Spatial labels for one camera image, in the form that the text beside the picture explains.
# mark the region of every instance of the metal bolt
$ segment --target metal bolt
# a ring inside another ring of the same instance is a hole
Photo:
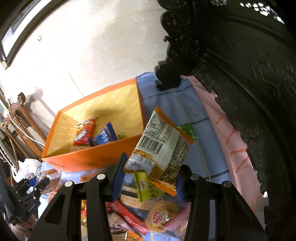
[[[198,180],[200,178],[199,175],[197,174],[192,174],[191,177],[190,177],[192,180]]]
[[[106,175],[101,173],[101,174],[97,175],[96,177],[99,180],[103,180],[103,179],[105,179]]]
[[[225,181],[225,182],[223,183],[223,185],[224,185],[225,187],[227,187],[227,188],[229,188],[229,187],[232,186],[231,182],[229,182],[229,181]]]
[[[66,181],[66,182],[65,182],[65,186],[66,186],[66,187],[70,187],[70,186],[72,186],[72,184],[73,184],[73,183],[72,183],[71,181]]]

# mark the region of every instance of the floor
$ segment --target floor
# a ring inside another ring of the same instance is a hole
[[[23,92],[47,135],[61,108],[165,59],[163,12],[156,0],[69,0],[0,68],[1,89],[12,100]]]

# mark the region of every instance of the barcode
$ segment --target barcode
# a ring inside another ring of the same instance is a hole
[[[148,136],[142,136],[140,143],[138,144],[138,148],[146,149],[154,154],[158,154],[163,144],[151,139]]]

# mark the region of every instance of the pink snack package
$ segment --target pink snack package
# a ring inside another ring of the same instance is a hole
[[[180,212],[173,220],[165,227],[168,231],[173,231],[176,236],[180,237],[185,234],[190,213],[191,203]]]

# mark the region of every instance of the cardboard box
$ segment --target cardboard box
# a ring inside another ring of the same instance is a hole
[[[111,122],[125,138],[69,153],[79,121],[97,116],[93,137]],[[106,87],[61,109],[50,129],[43,161],[65,172],[105,168],[116,163],[122,152],[130,155],[147,124],[144,103],[136,79]]]

